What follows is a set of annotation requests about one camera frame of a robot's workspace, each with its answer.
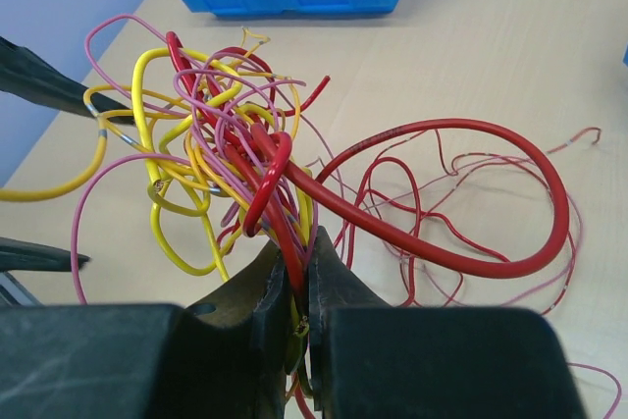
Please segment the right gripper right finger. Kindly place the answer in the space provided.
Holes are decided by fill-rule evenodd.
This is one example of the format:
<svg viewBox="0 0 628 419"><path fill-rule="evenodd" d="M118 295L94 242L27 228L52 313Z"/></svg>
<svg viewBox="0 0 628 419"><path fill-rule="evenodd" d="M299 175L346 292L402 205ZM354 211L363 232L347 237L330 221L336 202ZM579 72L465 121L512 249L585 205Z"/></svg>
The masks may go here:
<svg viewBox="0 0 628 419"><path fill-rule="evenodd" d="M340 260L327 230L317 228L307 268L310 385L325 418L356 418L377 337L367 316L387 304Z"/></svg>

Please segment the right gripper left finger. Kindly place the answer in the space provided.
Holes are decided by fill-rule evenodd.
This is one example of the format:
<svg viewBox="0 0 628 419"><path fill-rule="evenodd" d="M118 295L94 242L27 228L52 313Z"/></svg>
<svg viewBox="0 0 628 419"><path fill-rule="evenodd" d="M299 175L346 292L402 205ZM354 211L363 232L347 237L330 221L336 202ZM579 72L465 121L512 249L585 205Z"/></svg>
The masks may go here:
<svg viewBox="0 0 628 419"><path fill-rule="evenodd" d="M291 289L267 243L223 286L179 312L179 418L281 418Z"/></svg>

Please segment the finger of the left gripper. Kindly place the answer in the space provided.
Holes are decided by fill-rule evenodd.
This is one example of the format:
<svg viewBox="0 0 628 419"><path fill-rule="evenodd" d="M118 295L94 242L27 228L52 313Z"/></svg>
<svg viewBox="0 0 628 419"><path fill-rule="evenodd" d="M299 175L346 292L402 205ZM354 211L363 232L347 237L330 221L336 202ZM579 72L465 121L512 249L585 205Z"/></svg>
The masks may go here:
<svg viewBox="0 0 628 419"><path fill-rule="evenodd" d="M71 252L58 247L2 237L2 272L71 272Z"/></svg>
<svg viewBox="0 0 628 419"><path fill-rule="evenodd" d="M86 86L4 37L1 38L1 90L36 105L92 118L83 102Z"/></svg>

